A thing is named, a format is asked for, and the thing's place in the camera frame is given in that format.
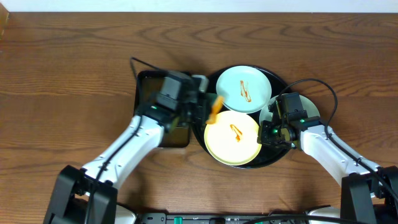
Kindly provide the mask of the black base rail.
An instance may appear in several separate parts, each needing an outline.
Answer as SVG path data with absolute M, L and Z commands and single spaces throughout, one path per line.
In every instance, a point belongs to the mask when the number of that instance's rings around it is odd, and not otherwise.
M 140 213 L 137 224 L 242 224 L 262 217 L 293 215 L 282 211 L 263 214 Z

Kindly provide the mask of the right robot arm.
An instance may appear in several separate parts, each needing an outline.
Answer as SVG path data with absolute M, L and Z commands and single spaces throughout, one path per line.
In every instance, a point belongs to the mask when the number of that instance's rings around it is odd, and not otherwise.
M 339 208 L 284 215 L 283 222 L 397 223 L 397 167 L 383 167 L 360 155 L 320 119 L 315 106 L 268 104 L 260 113 L 257 140 L 271 149 L 303 151 L 341 187 Z

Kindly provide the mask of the yellow plate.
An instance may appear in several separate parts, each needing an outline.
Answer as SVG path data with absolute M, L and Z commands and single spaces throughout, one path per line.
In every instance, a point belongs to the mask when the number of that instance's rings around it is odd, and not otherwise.
M 206 125 L 205 145 L 217 161 L 240 166 L 251 162 L 259 154 L 258 130 L 259 125 L 248 114 L 223 111 L 216 115 L 214 124 Z

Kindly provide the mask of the light blue plate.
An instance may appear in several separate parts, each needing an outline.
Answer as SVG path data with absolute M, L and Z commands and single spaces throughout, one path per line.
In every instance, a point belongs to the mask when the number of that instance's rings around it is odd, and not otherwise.
M 271 99 L 269 79 L 258 69 L 240 65 L 226 69 L 216 82 L 216 93 L 229 110 L 240 113 L 260 111 Z

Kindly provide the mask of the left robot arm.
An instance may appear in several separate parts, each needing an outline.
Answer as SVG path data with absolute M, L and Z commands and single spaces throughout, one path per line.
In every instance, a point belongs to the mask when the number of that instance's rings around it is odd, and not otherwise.
M 81 169 L 59 173 L 44 223 L 134 223 L 134 212 L 117 203 L 118 191 L 165 133 L 179 124 L 208 119 L 204 75 L 171 71 L 162 88 L 141 103 L 129 126 L 97 158 Z

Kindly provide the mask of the yellow green scrub sponge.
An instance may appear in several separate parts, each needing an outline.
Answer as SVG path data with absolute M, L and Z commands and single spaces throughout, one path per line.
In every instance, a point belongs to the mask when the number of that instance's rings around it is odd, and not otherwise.
M 211 111 L 208 115 L 208 119 L 206 121 L 206 124 L 215 124 L 216 123 L 216 116 L 220 112 L 220 110 L 223 107 L 223 102 L 224 102 L 224 97 L 218 95 L 214 102 L 211 105 Z

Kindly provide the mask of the pale green plate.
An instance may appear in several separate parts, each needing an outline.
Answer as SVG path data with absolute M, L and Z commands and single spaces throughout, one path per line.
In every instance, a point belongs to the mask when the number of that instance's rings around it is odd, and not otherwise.
M 262 124 L 263 121 L 272 121 L 273 118 L 273 112 L 270 109 L 270 106 L 275 102 L 277 99 L 277 96 L 272 97 L 268 103 L 262 108 L 260 111 L 259 115 L 259 124 Z M 294 101 L 294 105 L 302 105 L 302 109 L 307 112 L 307 117 L 311 118 L 314 116 L 320 116 L 320 112 L 315 106 L 315 104 L 306 98 L 305 96 L 299 95 L 299 96 L 293 96 L 290 98 L 291 100 Z

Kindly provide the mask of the black rectangular water tray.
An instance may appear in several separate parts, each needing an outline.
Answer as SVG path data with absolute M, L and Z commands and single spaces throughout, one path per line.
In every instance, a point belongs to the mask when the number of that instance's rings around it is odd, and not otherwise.
M 142 88 L 142 98 L 147 101 L 153 93 L 161 90 L 166 73 L 144 70 L 138 74 L 138 83 Z M 161 148 L 185 148 L 190 143 L 190 127 L 179 123 L 171 133 L 164 133 L 159 144 Z

